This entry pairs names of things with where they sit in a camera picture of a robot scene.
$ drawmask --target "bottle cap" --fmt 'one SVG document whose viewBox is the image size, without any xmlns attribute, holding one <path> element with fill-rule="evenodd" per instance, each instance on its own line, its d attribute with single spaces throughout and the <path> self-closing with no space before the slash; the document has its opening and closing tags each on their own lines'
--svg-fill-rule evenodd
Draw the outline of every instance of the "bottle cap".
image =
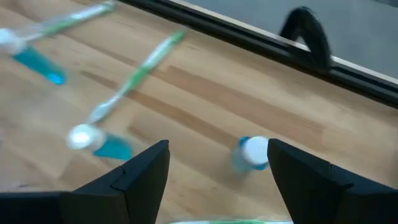
<svg viewBox="0 0 398 224">
<path fill-rule="evenodd" d="M 26 43 L 10 29 L 0 29 L 0 51 L 17 55 L 26 47 Z"/>
<path fill-rule="evenodd" d="M 85 149 L 95 151 L 105 142 L 105 133 L 90 124 L 80 124 L 70 130 L 67 137 L 67 146 L 70 149 Z"/>
<path fill-rule="evenodd" d="M 268 162 L 268 139 L 262 136 L 249 138 L 242 148 L 242 155 L 254 166 L 263 165 Z"/>
</svg>

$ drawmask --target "white object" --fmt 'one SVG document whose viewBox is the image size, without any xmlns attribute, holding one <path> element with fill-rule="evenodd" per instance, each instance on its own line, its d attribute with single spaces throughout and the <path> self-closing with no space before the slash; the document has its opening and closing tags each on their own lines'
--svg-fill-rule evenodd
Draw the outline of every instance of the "white object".
<svg viewBox="0 0 398 224">
<path fill-rule="evenodd" d="M 0 28 L 0 51 L 9 55 L 17 55 L 26 47 L 26 42 L 19 38 L 14 31 Z"/>
<path fill-rule="evenodd" d="M 67 137 L 67 146 L 75 150 L 96 151 L 106 141 L 104 131 L 90 124 L 80 124 L 74 127 Z"/>
<path fill-rule="evenodd" d="M 250 138 L 242 146 L 243 158 L 254 166 L 267 163 L 267 153 L 268 139 L 262 136 Z"/>
</svg>

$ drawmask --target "wooden surface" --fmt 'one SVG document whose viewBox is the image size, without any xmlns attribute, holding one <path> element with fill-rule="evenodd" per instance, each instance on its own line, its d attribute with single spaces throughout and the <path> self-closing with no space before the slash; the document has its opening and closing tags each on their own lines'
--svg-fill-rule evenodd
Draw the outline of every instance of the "wooden surface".
<svg viewBox="0 0 398 224">
<path fill-rule="evenodd" d="M 21 27 L 82 2 L 0 0 L 0 27 Z M 0 191 L 74 189 L 116 167 L 68 150 L 65 136 L 179 28 L 118 4 L 112 14 L 38 41 L 69 69 L 65 86 L 2 57 Z M 102 127 L 129 138 L 137 153 L 170 140 L 159 223 L 289 219 L 270 170 L 231 170 L 230 149 L 241 136 L 279 138 L 398 188 L 397 110 L 192 30 Z"/>
</svg>

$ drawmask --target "wooden floor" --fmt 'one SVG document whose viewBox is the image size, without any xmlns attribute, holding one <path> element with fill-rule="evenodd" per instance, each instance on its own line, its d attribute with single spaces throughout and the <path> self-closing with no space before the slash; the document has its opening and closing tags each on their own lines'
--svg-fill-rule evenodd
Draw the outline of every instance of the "wooden floor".
<svg viewBox="0 0 398 224">
<path fill-rule="evenodd" d="M 0 0 L 0 27 L 22 27 L 91 1 Z M 107 16 L 35 46 L 69 69 L 55 86 L 0 59 L 0 191 L 75 189 L 119 165 L 68 150 L 65 136 L 181 27 L 118 4 Z M 270 170 L 230 165 L 241 136 L 279 138 L 398 188 L 398 112 L 195 31 L 102 124 L 136 152 L 170 140 L 159 223 L 189 218 L 289 219 Z"/>
</svg>

